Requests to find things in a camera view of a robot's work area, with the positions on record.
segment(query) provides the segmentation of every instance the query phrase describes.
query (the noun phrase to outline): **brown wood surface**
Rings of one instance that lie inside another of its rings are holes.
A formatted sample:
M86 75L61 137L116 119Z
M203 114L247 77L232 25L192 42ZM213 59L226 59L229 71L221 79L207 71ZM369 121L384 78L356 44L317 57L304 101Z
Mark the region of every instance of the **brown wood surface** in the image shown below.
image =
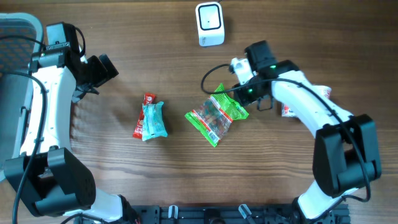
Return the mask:
M369 203L349 201L353 223L398 220L398 3L393 1L225 1L226 40L198 44L191 2L0 5L28 12L43 24L79 27L87 54L106 53L120 74L88 95L72 114L75 155L99 188L124 195L133 205L290 203L313 180L314 140L280 109L258 112L232 124L213 148L184 118L204 102L202 76L242 57L248 45L268 40L279 60L291 59L316 84L332 88L331 99L377 124L381 179L372 182ZM211 75L212 90L236 77ZM143 95L164 101L168 138L133 139ZM11 222L15 193L0 184L0 223ZM21 203L20 223L59 223L35 218Z

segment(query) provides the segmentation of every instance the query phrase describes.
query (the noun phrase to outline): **wire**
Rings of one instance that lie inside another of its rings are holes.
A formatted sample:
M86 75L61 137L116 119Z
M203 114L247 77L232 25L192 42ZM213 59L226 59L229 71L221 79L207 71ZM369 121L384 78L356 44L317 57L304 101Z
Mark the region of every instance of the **wire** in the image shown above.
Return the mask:
M75 27L75 29L77 30L77 32L79 32L79 34L81 35L81 38L83 39L83 49L80 52L80 57L82 57L86 54L86 40L85 40L85 36L81 32L81 30L77 27Z
M68 218L66 218L64 221L61 222L61 224L66 224L67 222L69 222L72 218L76 218L76 217L82 217L82 218L87 218L90 220L94 220L94 221L98 221L104 224L109 224L109 222L103 220L102 218L97 218L97 217L92 217L90 215L85 215L83 213L77 213L74 215L69 216Z
M0 70L0 73L19 75L22 77L30 78L31 80L35 81L39 85L40 90L42 92L42 113L40 115L39 129L37 131L35 146L33 148L32 155L30 155L29 162L26 165L24 174L22 175L21 182L19 183L17 195L15 196L14 207L12 208L12 223L17 224L18 223L18 220L17 220L18 206L19 206L19 200L21 199L22 189L24 188L26 178L29 174L29 170L33 166L34 157L37 154L37 151L39 150L40 143L42 142L42 133L43 133L44 122L45 122L45 112L47 110L47 93L46 93L46 89L45 89L43 83L41 83L40 80L38 80L36 77L33 77L32 75L28 75L28 74L22 73L22 72L10 72L10 71L6 71L6 70Z
M5 35L5 36L0 37L0 40L9 39L9 38L25 39L25 40L35 42L36 44L40 44L41 48L40 48L39 52L42 51L43 49L45 49L45 44L43 44L42 42L40 42L36 39L26 37L24 35Z
M231 88L229 90L224 90L224 91L217 91L217 92L210 92L204 89L203 84L205 82L206 77L213 72L216 69L219 69L221 67L225 67L225 66L229 66L228 64L222 64L219 66L216 66L215 68L211 69L210 71L208 71L205 76L203 76L202 80L201 80L201 84L200 87L202 89L202 91L204 91L207 94L221 94L221 93L229 93L231 91L235 91L235 90L239 90L241 88L246 88L247 86L252 86L252 85L257 85L257 84L261 84L261 83L269 83L269 82L289 82L289 83L293 83L295 85L298 85L299 87L304 88L305 90L309 91L316 99L318 99L324 106L326 109L328 109L328 111L331 113L332 116L334 116L336 118L336 120L339 122L342 130L346 133L348 140L352 143L353 148L355 150L356 156L358 158L359 164L361 166L361 170L362 170L362 175L363 175L363 179L364 179L364 184L365 184L365 188L366 188L366 198L360 198L354 195L343 195L341 196L340 200L338 201L338 203L336 203L336 206L341 203L342 201L346 200L346 198L352 198L355 200L358 200L360 202L368 202L371 198L371 187L370 187L370 181L369 181L369 177L367 175L366 172L366 168L365 168L365 163L363 161L362 155L361 155L361 151L359 150L359 147L354 139L354 137L352 136L351 132L347 129L347 127L344 125L344 122L341 120L341 118L337 115L336 111L333 110L326 102L325 100L323 100L318 94L316 94L314 91L312 91L312 89L310 89L309 87L305 86L303 83L300 82L296 82L294 80L289 80L286 78L272 78L272 79L267 79L267 80L261 80L258 82L254 82L254 83L248 83L245 85L241 85L235 88Z

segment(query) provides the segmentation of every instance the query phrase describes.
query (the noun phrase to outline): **red and white package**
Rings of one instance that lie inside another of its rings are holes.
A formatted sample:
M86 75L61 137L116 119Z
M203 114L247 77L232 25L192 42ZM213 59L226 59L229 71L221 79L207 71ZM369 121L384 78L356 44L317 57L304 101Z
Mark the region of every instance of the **red and white package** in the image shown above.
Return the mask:
M155 99L155 96L156 95L154 95L152 93L145 93L144 105L152 103ZM132 136L134 138L142 139L142 125L143 124L144 124L144 112L143 112L142 106L141 106L141 112L139 113L139 119L137 122L136 130L134 130L134 134L132 134Z
M328 86L314 85L315 89L318 90L318 94L329 99L331 88ZM287 105L282 104L282 116L289 118L296 118L297 115Z

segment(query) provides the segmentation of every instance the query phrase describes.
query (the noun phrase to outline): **green snack package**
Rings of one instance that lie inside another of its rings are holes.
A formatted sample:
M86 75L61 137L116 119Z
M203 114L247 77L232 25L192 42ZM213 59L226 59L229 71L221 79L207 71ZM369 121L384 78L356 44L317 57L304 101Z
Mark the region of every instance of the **green snack package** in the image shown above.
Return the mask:
M223 90L224 85L221 83L215 91ZM234 120L246 119L248 116L249 113L226 93L210 95L199 109L185 115L213 147L217 146Z

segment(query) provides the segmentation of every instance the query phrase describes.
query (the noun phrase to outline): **plastic package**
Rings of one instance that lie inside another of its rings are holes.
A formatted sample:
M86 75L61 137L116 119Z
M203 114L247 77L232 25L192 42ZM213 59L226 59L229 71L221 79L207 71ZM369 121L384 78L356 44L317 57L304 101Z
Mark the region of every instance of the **plastic package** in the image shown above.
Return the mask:
M162 106L163 102L147 105L142 104L142 109L144 110L144 124L142 125L143 141L159 136L167 137L162 117Z
M223 91L220 84L216 91ZM249 113L226 93L211 95L198 109L185 117L216 147L234 120L246 119Z
M318 94L329 99L331 93L330 87L322 85L314 85L313 87L318 90ZM287 105L282 103L282 117L296 118L297 115Z
M152 103L155 100L155 96L152 93L145 93L144 95L144 105ZM134 130L134 134L132 136L134 138L142 139L142 125L144 124L144 112L141 108L141 112L139 113L139 118L137 122L136 129Z

